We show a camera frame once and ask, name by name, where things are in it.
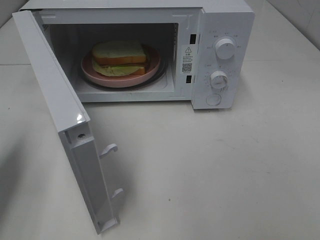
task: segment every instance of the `timer knob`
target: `timer knob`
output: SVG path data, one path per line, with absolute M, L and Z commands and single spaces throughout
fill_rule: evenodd
M 210 75 L 210 84 L 215 89 L 223 89 L 228 83 L 228 77 L 223 71 L 215 71 Z
M 235 54 L 235 42 L 231 38 L 222 38 L 215 44 L 215 53 L 218 58 L 226 60 Z

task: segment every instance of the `grout line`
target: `grout line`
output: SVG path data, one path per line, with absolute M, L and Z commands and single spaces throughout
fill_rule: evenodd
M 266 60 L 243 60 L 244 62 L 269 62 L 269 61 L 283 61 L 283 59 L 266 59 Z
M 311 22 L 312 17 L 314 16 L 315 11 L 316 11 L 316 7 L 315 7 L 315 8 L 313 9 L 313 11 L 312 11 L 312 14 L 311 14 L 311 16 L 310 16 L 310 18 L 309 18 L 308 24 L 307 24 L 306 27 L 305 27 L 305 31 L 308 30 L 308 27 L 309 27 L 309 25 L 310 25 L 310 22 Z
M 304 10 L 308 13 L 308 15 L 310 16 L 310 12 L 309 12 L 305 7 L 303 7 L 303 6 L 301 5 L 300 1 L 299 1 L 299 0 L 296 0 L 296 1 L 298 2 L 300 8 L 304 9 Z
M 30 63 L 12 63 L 12 64 L 0 64 L 0 66 L 31 66 Z

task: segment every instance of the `tile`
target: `tile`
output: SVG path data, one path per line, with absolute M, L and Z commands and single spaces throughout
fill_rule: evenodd
M 245 2 L 251 7 L 251 9 L 254 11 L 255 15 L 257 16 L 264 4 L 265 0 L 245 0 Z
M 302 32 L 306 29 L 310 20 L 314 0 L 268 0 L 280 13 L 282 13 L 291 23 Z
M 15 21 L 0 28 L 0 65 L 30 64 Z
M 18 11 L 19 8 L 23 6 L 26 0 L 0 0 L 0 27 L 11 18 L 11 13 Z
M 319 50 L 270 3 L 257 14 L 245 61 L 319 59 Z
M 314 9 L 305 33 L 310 41 L 320 49 L 320 6 L 319 8 Z

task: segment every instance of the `qr code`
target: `qr code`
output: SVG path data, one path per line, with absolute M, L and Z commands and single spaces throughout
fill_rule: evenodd
M 192 69 L 192 63 L 183 63 L 182 64 L 182 72 L 191 72 Z

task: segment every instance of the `control panel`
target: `control panel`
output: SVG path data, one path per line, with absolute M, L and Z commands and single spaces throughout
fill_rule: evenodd
M 232 106 L 253 20 L 253 12 L 204 13 L 194 109 Z

